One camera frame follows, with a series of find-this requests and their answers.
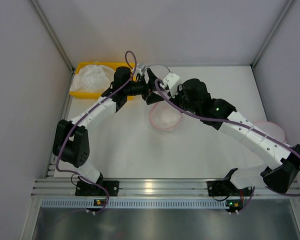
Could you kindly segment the pink-trimmed mesh laundry bag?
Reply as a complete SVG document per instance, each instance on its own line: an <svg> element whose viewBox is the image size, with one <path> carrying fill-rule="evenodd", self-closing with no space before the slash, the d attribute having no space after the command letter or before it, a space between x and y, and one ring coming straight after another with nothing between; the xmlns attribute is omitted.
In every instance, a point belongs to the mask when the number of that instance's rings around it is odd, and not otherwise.
<svg viewBox="0 0 300 240"><path fill-rule="evenodd" d="M149 112L149 122L157 130L171 132L182 122L182 114L166 102L155 103Z"/></svg>

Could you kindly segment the white bra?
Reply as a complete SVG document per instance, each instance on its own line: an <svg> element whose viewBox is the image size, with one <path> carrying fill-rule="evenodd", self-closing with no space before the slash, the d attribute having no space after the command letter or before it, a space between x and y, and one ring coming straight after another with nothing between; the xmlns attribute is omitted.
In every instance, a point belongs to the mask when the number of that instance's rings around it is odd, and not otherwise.
<svg viewBox="0 0 300 240"><path fill-rule="evenodd" d="M162 126L173 126L178 123L180 116L175 112L163 111L158 115L158 123Z"/></svg>

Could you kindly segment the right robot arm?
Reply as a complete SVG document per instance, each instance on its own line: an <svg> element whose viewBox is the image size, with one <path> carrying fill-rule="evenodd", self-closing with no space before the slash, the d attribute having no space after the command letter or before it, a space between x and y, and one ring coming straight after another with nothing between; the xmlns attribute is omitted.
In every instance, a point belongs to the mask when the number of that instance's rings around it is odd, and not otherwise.
<svg viewBox="0 0 300 240"><path fill-rule="evenodd" d="M234 188L267 187L286 196L300 171L300 144L290 146L249 122L224 99L212 98L206 84L192 78L177 87L182 109L202 117L202 122L241 143L263 163L234 168L224 178Z"/></svg>

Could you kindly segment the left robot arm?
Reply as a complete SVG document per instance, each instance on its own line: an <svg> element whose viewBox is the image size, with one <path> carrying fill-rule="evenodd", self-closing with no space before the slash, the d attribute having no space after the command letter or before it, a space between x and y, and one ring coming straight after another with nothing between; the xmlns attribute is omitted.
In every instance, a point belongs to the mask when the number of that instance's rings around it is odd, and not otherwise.
<svg viewBox="0 0 300 240"><path fill-rule="evenodd" d="M52 147L57 162L65 162L73 166L72 174L77 175L87 184L99 187L103 179L102 173L90 162L90 143L88 127L99 125L107 117L118 112L130 96L141 96L148 104L163 101L157 90L174 91L170 87L171 79L166 75L157 82L157 76L148 67L116 68L113 80L98 100L87 110L71 120L58 122Z"/></svg>

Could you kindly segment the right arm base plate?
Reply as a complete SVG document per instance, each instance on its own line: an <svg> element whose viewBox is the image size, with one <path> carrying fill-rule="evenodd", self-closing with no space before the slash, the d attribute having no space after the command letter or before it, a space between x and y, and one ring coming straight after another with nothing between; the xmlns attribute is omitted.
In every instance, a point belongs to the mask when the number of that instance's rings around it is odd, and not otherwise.
<svg viewBox="0 0 300 240"><path fill-rule="evenodd" d="M248 197L253 191L252 187L238 189L229 180L211 180L206 184L210 197Z"/></svg>

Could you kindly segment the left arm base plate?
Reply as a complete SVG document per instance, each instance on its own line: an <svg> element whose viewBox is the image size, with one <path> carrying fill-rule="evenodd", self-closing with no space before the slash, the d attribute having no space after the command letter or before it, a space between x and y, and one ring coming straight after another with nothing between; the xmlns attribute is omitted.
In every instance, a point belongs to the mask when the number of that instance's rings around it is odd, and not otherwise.
<svg viewBox="0 0 300 240"><path fill-rule="evenodd" d="M120 182L117 180L104 180L101 186L107 190L110 197L117 197ZM106 196L106 192L95 185L79 180L76 184L75 196L77 197L101 197Z"/></svg>

